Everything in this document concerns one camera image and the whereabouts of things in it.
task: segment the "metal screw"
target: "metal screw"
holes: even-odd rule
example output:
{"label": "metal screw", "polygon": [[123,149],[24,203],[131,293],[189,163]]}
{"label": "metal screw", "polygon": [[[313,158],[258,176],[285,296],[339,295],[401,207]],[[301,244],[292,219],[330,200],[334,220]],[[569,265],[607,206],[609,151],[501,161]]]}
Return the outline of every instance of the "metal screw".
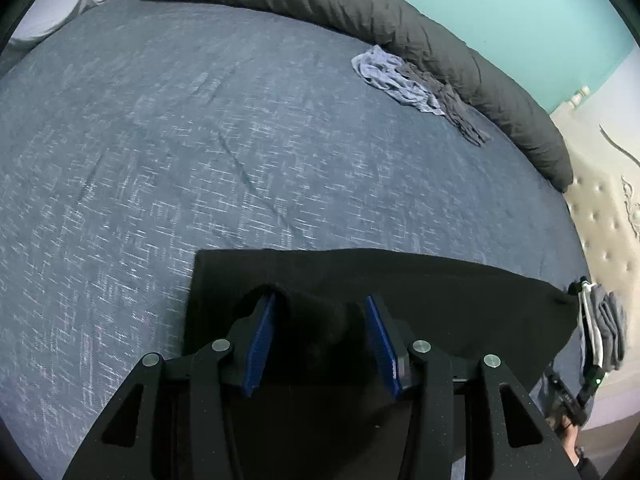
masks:
{"label": "metal screw", "polygon": [[497,368],[500,366],[500,358],[497,355],[487,354],[484,356],[484,364],[490,366],[491,368]]}
{"label": "metal screw", "polygon": [[418,341],[414,341],[414,350],[416,352],[420,352],[421,354],[426,354],[429,350],[431,350],[431,345],[427,341],[418,339]]}
{"label": "metal screw", "polygon": [[158,354],[147,354],[142,358],[142,364],[145,366],[156,366],[160,358]]}
{"label": "metal screw", "polygon": [[216,352],[224,352],[225,350],[229,350],[231,347],[231,343],[226,339],[216,339],[213,343],[211,343],[211,348],[213,348]]}

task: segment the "bed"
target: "bed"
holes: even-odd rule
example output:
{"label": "bed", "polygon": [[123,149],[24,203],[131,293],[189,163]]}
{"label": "bed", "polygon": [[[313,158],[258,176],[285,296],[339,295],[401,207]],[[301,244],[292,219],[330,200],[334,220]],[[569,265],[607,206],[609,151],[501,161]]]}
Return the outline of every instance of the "bed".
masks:
{"label": "bed", "polygon": [[[62,477],[139,358],[180,353],[199,248],[384,248],[566,289],[562,194],[479,112],[483,148],[401,107],[367,45],[208,4],[111,0],[0,79],[0,415]],[[577,333],[555,363],[579,389]],[[532,396],[548,402],[541,383]]]}

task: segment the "black metal frame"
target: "black metal frame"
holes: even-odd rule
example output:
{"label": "black metal frame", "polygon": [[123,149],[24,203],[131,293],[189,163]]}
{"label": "black metal frame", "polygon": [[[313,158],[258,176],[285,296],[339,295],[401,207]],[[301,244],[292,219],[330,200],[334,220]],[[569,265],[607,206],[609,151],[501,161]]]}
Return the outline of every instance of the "black metal frame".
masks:
{"label": "black metal frame", "polygon": [[[414,345],[410,328],[392,319],[382,298],[372,296],[367,304],[367,315],[376,313],[380,320],[369,326],[370,338],[384,331],[391,341],[391,352],[376,354],[379,367],[391,364],[397,372],[398,358],[408,359],[403,388],[390,388],[398,399],[415,399],[399,479],[450,478],[456,394],[466,400],[467,479],[578,478],[504,362],[489,356],[475,363],[452,358],[436,346]],[[250,396],[245,377],[259,382],[276,334],[273,309],[270,297],[263,297],[251,316],[236,321],[226,340],[191,356],[164,361],[146,355],[96,420],[64,480],[242,478],[223,410],[223,384]],[[180,434],[178,422],[187,419],[188,434]]]}
{"label": "black metal frame", "polygon": [[[581,277],[577,282],[573,282],[569,286],[569,294],[580,296],[582,286],[585,282],[589,283],[586,276]],[[582,318],[578,320],[578,323],[583,323],[584,325],[584,337],[586,339],[584,342],[584,351],[586,357],[582,369],[583,383],[577,396],[571,393],[562,381],[560,375],[556,373],[551,366],[547,367],[545,371],[545,377],[549,381],[549,386],[555,393],[550,418],[554,423],[554,431],[558,435],[564,433],[564,425],[562,423],[564,416],[567,416],[572,424],[579,427],[582,427],[587,422],[587,404],[593,399],[605,377],[603,368],[593,363],[592,342],[587,330],[586,316],[587,314],[583,311]]]}

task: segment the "blue gripper pad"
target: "blue gripper pad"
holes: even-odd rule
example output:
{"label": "blue gripper pad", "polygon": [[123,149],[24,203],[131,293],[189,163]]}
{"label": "blue gripper pad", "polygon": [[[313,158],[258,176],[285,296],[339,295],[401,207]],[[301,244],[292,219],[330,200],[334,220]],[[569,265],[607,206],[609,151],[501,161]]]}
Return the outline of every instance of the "blue gripper pad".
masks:
{"label": "blue gripper pad", "polygon": [[365,300],[365,322],[378,363],[378,372],[386,389],[397,399],[402,391],[398,378],[398,357],[391,346],[389,336],[378,315],[378,308],[371,296],[367,296]]}
{"label": "blue gripper pad", "polygon": [[244,380],[242,381],[242,392],[245,397],[251,397],[251,394],[260,385],[260,380],[262,379],[264,365],[267,362],[269,348],[273,341],[275,301],[276,295],[271,294],[246,353]]}

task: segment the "light blue towel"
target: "light blue towel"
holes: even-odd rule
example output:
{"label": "light blue towel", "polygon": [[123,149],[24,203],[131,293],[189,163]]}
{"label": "light blue towel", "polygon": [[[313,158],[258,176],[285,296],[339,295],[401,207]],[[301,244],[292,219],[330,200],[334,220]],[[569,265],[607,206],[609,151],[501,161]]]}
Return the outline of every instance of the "light blue towel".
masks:
{"label": "light blue towel", "polygon": [[421,112],[444,115],[429,89],[396,72],[396,67],[404,65],[401,57],[388,54],[376,45],[354,57],[351,65],[373,88],[384,91],[400,104],[414,106]]}

